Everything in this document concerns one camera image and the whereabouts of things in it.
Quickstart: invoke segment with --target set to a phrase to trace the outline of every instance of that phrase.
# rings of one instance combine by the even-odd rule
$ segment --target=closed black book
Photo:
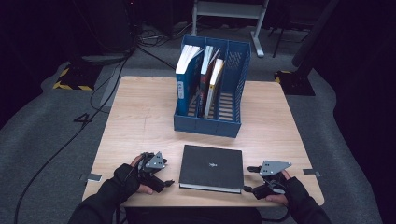
[[[179,186],[240,194],[244,187],[242,151],[184,146]]]

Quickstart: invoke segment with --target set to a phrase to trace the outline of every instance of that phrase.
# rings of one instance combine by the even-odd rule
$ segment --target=metal bracket
[[[315,171],[314,169],[303,169],[305,175],[315,175],[316,177],[321,177],[321,173],[319,171]]]
[[[83,181],[85,184],[88,181],[100,182],[102,180],[102,176],[96,174],[80,175],[79,180]]]
[[[291,162],[264,161],[260,169],[260,176],[275,175],[291,166]]]
[[[165,164],[163,162],[163,154],[159,151],[151,160],[146,163],[146,167],[154,169],[163,169]]]

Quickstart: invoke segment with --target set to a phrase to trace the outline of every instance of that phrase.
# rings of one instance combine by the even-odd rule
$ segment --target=book spine
[[[177,113],[186,116],[189,111],[188,105],[188,80],[185,74],[176,74],[177,79]]]
[[[202,118],[205,113],[206,106],[206,96],[207,96],[207,83],[208,83],[208,75],[201,74],[200,79],[200,100],[198,104],[198,117]]]
[[[176,74],[177,78],[177,113],[187,116],[192,97],[200,82],[199,68],[202,63],[202,53],[194,57],[184,74]]]
[[[212,105],[213,96],[214,96],[214,90],[215,90],[215,86],[210,85],[209,91],[207,92],[207,98],[206,98],[206,106],[205,106],[205,113],[204,113],[205,119],[207,119],[207,117],[209,116],[210,107]]]

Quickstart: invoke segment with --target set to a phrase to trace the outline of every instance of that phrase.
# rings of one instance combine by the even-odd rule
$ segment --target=black sleeve
[[[132,166],[128,164],[120,166],[114,172],[114,177],[105,181],[96,194],[78,205],[68,223],[111,223],[117,206],[125,202],[140,186],[137,169],[131,170]]]
[[[309,196],[304,185],[296,177],[286,181],[286,188],[290,214],[297,223],[331,223],[324,210]]]

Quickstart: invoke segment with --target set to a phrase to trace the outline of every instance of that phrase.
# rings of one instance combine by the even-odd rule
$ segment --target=gray carpet
[[[211,29],[198,35],[250,41],[249,32]],[[248,80],[273,81],[277,70],[295,70],[291,59],[299,45],[282,42],[277,56],[272,58],[276,34],[271,38],[262,31],[260,40],[266,55],[257,58],[252,48]],[[285,33],[286,38],[298,34]],[[170,64],[177,64],[180,39],[170,40],[160,47],[144,48]],[[73,120],[84,113],[91,116],[114,88],[120,66],[102,69],[97,91],[54,90],[53,84],[66,63],[41,85],[43,93],[27,104],[0,130],[0,223],[12,223],[18,199],[24,188],[43,166],[81,127]],[[137,49],[122,69],[122,76],[171,77],[173,70]],[[332,88],[312,71],[309,80],[316,96],[287,96],[287,100],[315,170],[321,173],[318,182],[322,189],[327,212],[333,223],[381,223],[375,197],[359,165],[353,159],[332,116],[335,95]],[[103,108],[111,109],[111,100]],[[19,210],[19,223],[66,223],[81,201],[84,182],[81,175],[90,172],[98,149],[107,114],[97,113],[89,124],[41,172],[27,190]],[[282,208],[260,208],[263,217],[281,217]],[[295,223],[289,218],[284,223]]]

